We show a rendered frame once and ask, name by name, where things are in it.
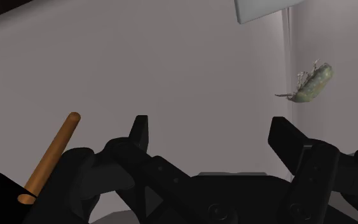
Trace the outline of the green speckled beetle figure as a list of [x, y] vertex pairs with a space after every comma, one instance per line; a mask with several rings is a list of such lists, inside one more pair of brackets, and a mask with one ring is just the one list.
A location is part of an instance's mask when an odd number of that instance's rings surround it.
[[314, 100], [324, 89], [334, 75], [331, 65], [323, 63], [317, 66], [318, 59], [313, 62], [310, 72], [301, 71], [297, 74], [295, 91], [288, 94], [275, 94], [276, 97], [285, 97], [295, 103], [306, 103]]

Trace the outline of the brown wooden stick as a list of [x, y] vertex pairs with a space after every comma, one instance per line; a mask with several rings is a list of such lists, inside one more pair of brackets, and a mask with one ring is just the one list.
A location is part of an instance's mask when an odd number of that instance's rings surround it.
[[24, 188], [29, 193], [23, 193], [17, 197], [17, 200], [20, 203], [33, 204], [35, 202], [36, 197], [45, 186], [80, 120], [81, 115], [79, 113], [69, 113], [45, 154], [42, 156], [35, 170], [26, 182]]

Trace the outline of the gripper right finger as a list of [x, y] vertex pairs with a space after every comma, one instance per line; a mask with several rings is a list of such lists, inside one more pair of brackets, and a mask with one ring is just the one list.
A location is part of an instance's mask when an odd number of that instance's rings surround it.
[[294, 176], [270, 224], [358, 224], [329, 205], [338, 192], [358, 210], [358, 151], [306, 137], [282, 116], [273, 117], [268, 144]]

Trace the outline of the pale grey block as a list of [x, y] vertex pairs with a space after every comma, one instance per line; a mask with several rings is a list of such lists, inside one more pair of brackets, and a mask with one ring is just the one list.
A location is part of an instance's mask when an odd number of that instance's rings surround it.
[[304, 0], [233, 0], [237, 22], [247, 22], [284, 10]]

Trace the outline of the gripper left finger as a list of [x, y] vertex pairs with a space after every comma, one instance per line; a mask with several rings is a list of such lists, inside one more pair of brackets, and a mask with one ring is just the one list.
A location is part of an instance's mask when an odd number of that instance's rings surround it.
[[138, 115], [128, 137], [64, 152], [23, 224], [89, 224], [103, 193], [116, 191], [140, 224], [203, 224], [195, 181], [146, 153], [148, 117]]

